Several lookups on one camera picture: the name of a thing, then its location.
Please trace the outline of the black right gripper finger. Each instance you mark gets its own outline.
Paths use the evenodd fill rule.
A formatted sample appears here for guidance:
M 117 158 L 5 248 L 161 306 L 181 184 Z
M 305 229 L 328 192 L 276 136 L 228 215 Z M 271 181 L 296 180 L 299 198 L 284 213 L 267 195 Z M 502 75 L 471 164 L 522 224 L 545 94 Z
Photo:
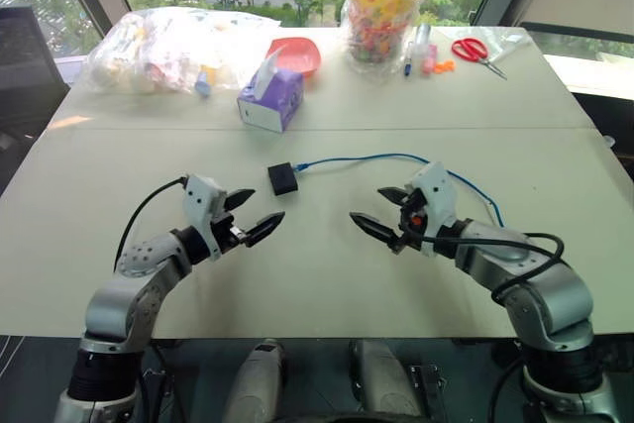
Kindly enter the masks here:
M 399 187 L 382 187 L 377 192 L 397 206 L 402 206 L 408 199 L 408 193 Z
M 386 244 L 394 253 L 402 250 L 400 237 L 391 228 L 365 213 L 350 212 L 349 216 L 364 233 Z

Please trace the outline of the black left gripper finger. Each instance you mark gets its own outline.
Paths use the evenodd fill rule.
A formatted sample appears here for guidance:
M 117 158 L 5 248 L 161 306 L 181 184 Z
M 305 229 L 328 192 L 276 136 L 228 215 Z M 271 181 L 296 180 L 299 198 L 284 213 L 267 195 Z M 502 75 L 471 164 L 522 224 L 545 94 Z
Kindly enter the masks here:
M 242 188 L 229 192 L 224 199 L 224 210 L 232 211 L 242 206 L 255 193 L 256 191 L 250 188 Z
M 279 211 L 271 213 L 259 220 L 253 228 L 245 233 L 245 240 L 243 241 L 243 244 L 247 248 L 251 248 L 261 240 L 265 239 L 282 222 L 284 216 L 285 213 L 283 211 Z

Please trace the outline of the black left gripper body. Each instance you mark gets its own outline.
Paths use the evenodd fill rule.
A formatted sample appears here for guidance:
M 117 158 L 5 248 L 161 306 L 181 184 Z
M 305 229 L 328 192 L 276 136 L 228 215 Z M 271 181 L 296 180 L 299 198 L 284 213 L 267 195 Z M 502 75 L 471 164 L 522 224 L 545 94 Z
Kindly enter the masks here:
M 226 254 L 247 240 L 247 233 L 234 224 L 230 212 L 222 212 L 211 220 L 211 234 L 215 244 L 213 254 Z

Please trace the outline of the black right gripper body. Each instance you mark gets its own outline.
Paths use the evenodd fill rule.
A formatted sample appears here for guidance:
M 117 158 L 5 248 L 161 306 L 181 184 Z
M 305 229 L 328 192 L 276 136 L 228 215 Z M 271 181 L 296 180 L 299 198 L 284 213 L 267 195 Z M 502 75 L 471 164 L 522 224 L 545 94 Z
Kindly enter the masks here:
M 427 200 L 423 193 L 418 189 L 407 192 L 403 188 L 397 188 L 395 195 L 400 210 L 398 228 L 402 232 L 397 239 L 395 252 L 399 254 L 405 248 L 411 248 L 422 254 L 434 254 L 434 245 L 424 240 L 429 218 L 425 209 Z

